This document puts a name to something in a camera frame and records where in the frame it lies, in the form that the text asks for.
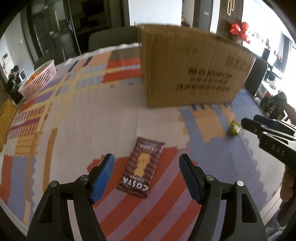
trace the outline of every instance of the blue rubber fingertip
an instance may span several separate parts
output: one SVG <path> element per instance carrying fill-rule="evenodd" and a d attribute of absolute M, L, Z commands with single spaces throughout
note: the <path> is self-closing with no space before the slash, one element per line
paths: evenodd
<path fill-rule="evenodd" d="M 106 186 L 110 180 L 110 177 L 114 169 L 114 163 L 115 163 L 114 156 L 111 155 L 107 160 L 105 166 L 103 167 L 100 175 L 94 182 L 93 193 L 91 196 L 91 200 L 93 203 L 96 203 L 103 197 L 104 191 L 106 189 Z"/>
<path fill-rule="evenodd" d="M 179 168 L 186 182 L 191 198 L 195 200 L 197 203 L 200 203 L 202 199 L 200 195 L 200 187 L 196 179 L 194 178 L 193 173 L 188 167 L 186 161 L 183 158 L 179 159 Z"/>

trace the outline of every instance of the brown biscuit wrapper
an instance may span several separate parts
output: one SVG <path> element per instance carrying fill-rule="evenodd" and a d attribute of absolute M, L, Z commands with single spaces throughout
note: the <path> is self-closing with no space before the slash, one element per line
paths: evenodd
<path fill-rule="evenodd" d="M 146 198 L 164 142 L 138 137 L 117 189 Z"/>

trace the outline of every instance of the person's hand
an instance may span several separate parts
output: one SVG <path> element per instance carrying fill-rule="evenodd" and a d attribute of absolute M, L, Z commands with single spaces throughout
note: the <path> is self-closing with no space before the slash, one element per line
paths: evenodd
<path fill-rule="evenodd" d="M 280 196 L 283 202 L 289 201 L 290 197 L 293 195 L 293 185 L 294 185 L 295 174 L 287 166 L 285 167 L 285 172 L 282 181 L 282 187 Z"/>

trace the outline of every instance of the white plastic basket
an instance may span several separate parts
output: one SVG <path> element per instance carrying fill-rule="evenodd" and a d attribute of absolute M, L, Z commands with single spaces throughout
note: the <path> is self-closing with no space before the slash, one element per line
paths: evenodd
<path fill-rule="evenodd" d="M 40 92 L 47 84 L 53 79 L 57 70 L 54 66 L 54 60 L 47 61 L 45 64 L 41 65 L 38 69 L 34 71 L 33 74 L 38 74 L 38 76 L 33 79 L 29 84 L 25 84 L 29 81 L 31 74 L 19 88 L 19 92 L 24 96 L 25 99 L 31 99 L 35 94 Z"/>

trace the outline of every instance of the dark chair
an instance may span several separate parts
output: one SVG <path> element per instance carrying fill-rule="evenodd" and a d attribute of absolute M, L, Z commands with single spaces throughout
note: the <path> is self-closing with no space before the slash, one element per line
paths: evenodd
<path fill-rule="evenodd" d="M 100 48 L 138 42 L 138 29 L 135 26 L 102 30 L 89 36 L 89 52 Z"/>
<path fill-rule="evenodd" d="M 244 87 L 252 95 L 252 97 L 255 96 L 260 86 L 260 83 L 262 82 L 267 72 L 267 68 L 268 68 L 267 62 L 261 57 L 257 57 L 253 65 L 253 68 L 251 69 L 251 72 L 244 84 Z"/>
<path fill-rule="evenodd" d="M 42 64 L 46 63 L 47 61 L 54 59 L 54 65 L 57 66 L 58 64 L 61 64 L 66 61 L 65 53 L 64 53 L 64 48 L 59 47 L 47 54 L 45 54 L 43 57 L 38 59 L 34 63 L 34 69 L 39 68 Z"/>

